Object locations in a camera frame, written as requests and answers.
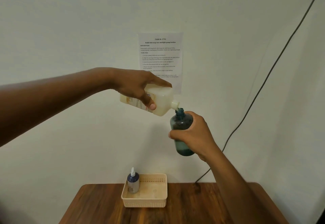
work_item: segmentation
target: bottle base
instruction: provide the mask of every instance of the bottle base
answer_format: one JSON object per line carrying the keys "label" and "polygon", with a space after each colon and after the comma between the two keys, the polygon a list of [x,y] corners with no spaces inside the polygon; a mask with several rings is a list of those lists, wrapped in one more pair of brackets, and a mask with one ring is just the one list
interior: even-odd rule
{"label": "bottle base", "polygon": [[182,156],[191,156],[194,155],[194,152],[191,151],[190,149],[187,150],[177,150],[177,153],[182,155]]}

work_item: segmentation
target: hand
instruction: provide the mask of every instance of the hand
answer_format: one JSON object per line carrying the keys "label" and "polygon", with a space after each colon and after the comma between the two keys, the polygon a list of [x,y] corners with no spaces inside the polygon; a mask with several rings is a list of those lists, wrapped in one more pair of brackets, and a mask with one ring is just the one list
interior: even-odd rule
{"label": "hand", "polygon": [[185,113],[193,117],[193,123],[190,128],[186,130],[171,130],[168,136],[171,139],[183,141],[201,160],[206,161],[211,152],[220,149],[214,142],[203,117],[191,111],[186,111]]}
{"label": "hand", "polygon": [[112,89],[127,97],[139,99],[151,110],[156,109],[156,104],[145,93],[146,85],[153,83],[158,86],[172,87],[171,83],[148,71],[112,68],[112,72]]}

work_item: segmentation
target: bottle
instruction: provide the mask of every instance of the bottle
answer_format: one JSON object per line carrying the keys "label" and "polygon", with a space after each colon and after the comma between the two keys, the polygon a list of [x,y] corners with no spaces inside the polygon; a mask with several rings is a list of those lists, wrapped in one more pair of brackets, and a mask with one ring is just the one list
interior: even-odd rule
{"label": "bottle", "polygon": [[170,109],[178,109],[179,102],[174,100],[173,88],[161,87],[155,84],[147,84],[144,90],[156,103],[157,107],[155,110],[150,110],[136,98],[126,97],[122,94],[120,95],[120,101],[137,108],[141,108],[158,116],[163,116]]}
{"label": "bottle", "polygon": [[129,186],[129,192],[134,194],[139,190],[139,174],[134,171],[134,167],[131,169],[131,173],[127,177],[127,185]]}
{"label": "bottle", "polygon": [[[170,127],[172,130],[186,130],[193,123],[193,117],[190,114],[184,113],[184,109],[175,110],[176,115],[170,119]],[[176,151],[182,156],[193,155],[194,152],[180,140],[174,140]]]}

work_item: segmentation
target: threaded bottle neck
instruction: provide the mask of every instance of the threaded bottle neck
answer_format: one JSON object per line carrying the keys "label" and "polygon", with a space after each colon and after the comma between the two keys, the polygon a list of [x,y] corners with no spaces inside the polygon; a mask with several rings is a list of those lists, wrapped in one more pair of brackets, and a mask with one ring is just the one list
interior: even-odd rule
{"label": "threaded bottle neck", "polygon": [[176,118],[177,119],[181,119],[181,118],[185,117],[185,113],[184,113],[183,108],[178,108],[177,110],[175,110],[175,113],[176,113]]}

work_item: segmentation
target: instruction sheet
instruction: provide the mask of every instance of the instruction sheet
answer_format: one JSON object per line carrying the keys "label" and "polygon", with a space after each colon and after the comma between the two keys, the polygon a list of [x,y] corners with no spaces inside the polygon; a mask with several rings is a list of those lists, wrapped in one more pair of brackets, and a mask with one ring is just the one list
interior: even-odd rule
{"label": "instruction sheet", "polygon": [[138,35],[140,69],[170,82],[174,94],[181,94],[183,33]]}

